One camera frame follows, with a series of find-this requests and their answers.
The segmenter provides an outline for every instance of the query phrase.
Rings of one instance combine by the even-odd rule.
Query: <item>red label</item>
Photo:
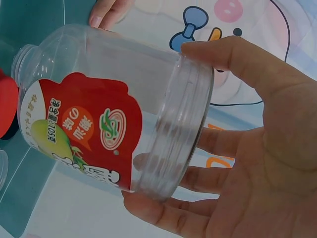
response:
[[[53,156],[98,180],[130,189],[132,153],[141,136],[142,113],[128,95],[127,85],[81,73],[67,76],[61,84],[46,79],[39,83],[47,112],[47,138],[55,144],[66,141],[73,158],[57,152]],[[59,138],[54,126],[67,138]]]

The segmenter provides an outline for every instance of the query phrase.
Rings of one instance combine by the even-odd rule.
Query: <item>clear plastic jar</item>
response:
[[[213,85],[208,66],[83,25],[24,46],[11,76],[30,146],[158,200],[172,196],[187,169]]]

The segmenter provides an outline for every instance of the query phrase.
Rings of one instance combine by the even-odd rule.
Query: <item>red bottle cap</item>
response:
[[[18,87],[15,81],[0,69],[0,138],[10,128],[18,105]]]

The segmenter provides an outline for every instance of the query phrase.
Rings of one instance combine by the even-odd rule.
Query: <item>round logo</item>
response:
[[[109,108],[100,116],[100,140],[107,150],[115,150],[120,146],[125,136],[126,118],[122,110]]]

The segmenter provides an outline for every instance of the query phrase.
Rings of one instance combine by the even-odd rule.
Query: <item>cartoon character drawing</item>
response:
[[[131,37],[137,40],[176,51],[186,41],[236,35],[286,60],[290,44],[286,17],[275,0],[136,0],[116,26],[119,31],[127,27],[134,27]],[[212,104],[260,102],[256,91],[232,73],[215,71]]]

